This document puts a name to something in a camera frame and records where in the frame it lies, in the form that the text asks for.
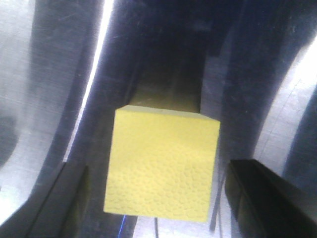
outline yellow cube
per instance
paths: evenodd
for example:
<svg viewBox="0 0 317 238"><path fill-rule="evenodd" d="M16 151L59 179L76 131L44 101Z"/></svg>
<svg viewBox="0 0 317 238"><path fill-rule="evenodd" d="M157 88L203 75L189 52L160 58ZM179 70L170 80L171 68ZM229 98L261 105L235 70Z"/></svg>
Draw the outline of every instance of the yellow cube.
<svg viewBox="0 0 317 238"><path fill-rule="evenodd" d="M197 113L116 110L104 211L206 221L219 126Z"/></svg>

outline textured yellow surface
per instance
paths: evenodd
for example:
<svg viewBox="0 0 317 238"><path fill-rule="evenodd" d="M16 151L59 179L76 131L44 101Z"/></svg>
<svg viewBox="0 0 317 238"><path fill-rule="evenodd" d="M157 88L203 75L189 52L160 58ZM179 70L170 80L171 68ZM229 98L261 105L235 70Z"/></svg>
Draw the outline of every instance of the textured yellow surface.
<svg viewBox="0 0 317 238"><path fill-rule="evenodd" d="M219 125L195 113L118 109L104 211L206 221Z"/></svg>

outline blue wire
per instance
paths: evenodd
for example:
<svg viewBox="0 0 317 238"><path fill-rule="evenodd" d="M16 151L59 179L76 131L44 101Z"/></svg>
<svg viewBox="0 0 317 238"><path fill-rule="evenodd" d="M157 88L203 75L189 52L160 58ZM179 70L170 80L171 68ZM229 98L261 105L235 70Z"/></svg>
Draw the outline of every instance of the blue wire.
<svg viewBox="0 0 317 238"><path fill-rule="evenodd" d="M120 230L119 230L119 234L118 234L117 238L120 238L121 231L122 231L123 224L124 224L124 220L125 220L125 215L123 216L123 219L122 219L122 222L121 222L121 226L120 226Z"/></svg>

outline curved metal surface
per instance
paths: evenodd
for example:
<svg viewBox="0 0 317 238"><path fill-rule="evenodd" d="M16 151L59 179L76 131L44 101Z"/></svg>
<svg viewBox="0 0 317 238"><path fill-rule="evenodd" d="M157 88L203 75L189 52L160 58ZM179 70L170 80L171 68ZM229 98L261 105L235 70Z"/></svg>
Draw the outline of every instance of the curved metal surface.
<svg viewBox="0 0 317 238"><path fill-rule="evenodd" d="M158 219L161 237L239 237L221 192L230 159L254 157L317 194L316 10L313 0L1 1L0 222L60 161L80 160L91 191L77 237L155 237L154 219L106 214L103 202L114 110L158 75L201 78L201 112L221 121L208 222Z"/></svg>

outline cube front face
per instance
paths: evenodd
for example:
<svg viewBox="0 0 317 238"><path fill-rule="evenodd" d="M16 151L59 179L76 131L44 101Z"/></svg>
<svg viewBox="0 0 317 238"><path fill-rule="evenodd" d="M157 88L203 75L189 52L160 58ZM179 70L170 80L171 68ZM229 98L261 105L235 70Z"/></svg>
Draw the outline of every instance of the cube front face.
<svg viewBox="0 0 317 238"><path fill-rule="evenodd" d="M207 219L219 122L196 116L116 111L105 212Z"/></svg>

